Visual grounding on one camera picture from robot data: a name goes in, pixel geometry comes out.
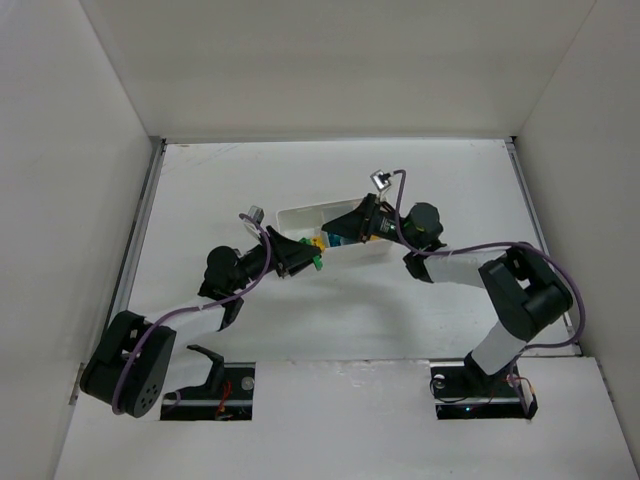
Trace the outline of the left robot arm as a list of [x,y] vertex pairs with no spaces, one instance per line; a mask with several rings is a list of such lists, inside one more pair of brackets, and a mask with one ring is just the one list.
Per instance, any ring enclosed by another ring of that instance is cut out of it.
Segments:
[[289,239],[270,226],[258,244],[241,253],[214,248],[197,296],[160,313],[115,315],[79,380],[80,390],[116,415],[140,418],[165,395],[179,402],[186,392],[213,393],[222,384],[224,358],[202,337],[230,327],[244,297],[269,273],[291,277],[318,268],[322,251],[309,240]]

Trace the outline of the green yellow blue lego stack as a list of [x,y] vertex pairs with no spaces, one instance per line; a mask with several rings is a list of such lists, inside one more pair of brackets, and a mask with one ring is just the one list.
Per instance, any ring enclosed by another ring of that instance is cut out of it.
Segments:
[[299,242],[305,245],[310,253],[313,253],[311,258],[312,265],[316,271],[321,271],[324,266],[323,254],[326,250],[326,246],[321,237],[302,237]]

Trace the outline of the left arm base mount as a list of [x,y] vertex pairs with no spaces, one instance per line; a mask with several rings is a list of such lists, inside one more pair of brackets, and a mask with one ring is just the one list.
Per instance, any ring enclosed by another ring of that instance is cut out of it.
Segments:
[[162,421],[249,421],[256,365],[228,362],[200,345],[186,347],[170,364],[160,407]]

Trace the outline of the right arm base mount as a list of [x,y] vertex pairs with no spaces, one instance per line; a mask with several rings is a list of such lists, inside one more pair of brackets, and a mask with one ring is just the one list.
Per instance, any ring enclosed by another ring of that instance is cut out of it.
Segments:
[[430,364],[429,390],[438,420],[532,420],[539,405],[531,381],[515,360],[486,375],[468,354]]

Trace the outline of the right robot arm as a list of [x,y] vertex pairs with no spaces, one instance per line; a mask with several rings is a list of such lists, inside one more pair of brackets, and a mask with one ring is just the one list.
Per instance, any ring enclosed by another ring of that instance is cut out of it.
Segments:
[[388,202],[369,194],[321,230],[360,243],[379,237],[407,244],[412,249],[403,262],[412,278],[486,291],[497,322],[464,358],[463,375],[469,383],[490,384],[505,375],[529,342],[573,306],[568,288],[527,244],[497,252],[439,255],[444,227],[438,209],[429,203],[414,204],[402,217]]

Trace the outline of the blue lego brick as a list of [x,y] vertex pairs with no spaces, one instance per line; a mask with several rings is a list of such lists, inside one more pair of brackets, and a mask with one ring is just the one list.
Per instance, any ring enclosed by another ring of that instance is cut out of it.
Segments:
[[337,248],[341,246],[347,246],[354,244],[353,240],[350,240],[346,237],[343,237],[338,234],[328,233],[327,234],[328,245],[330,248]]

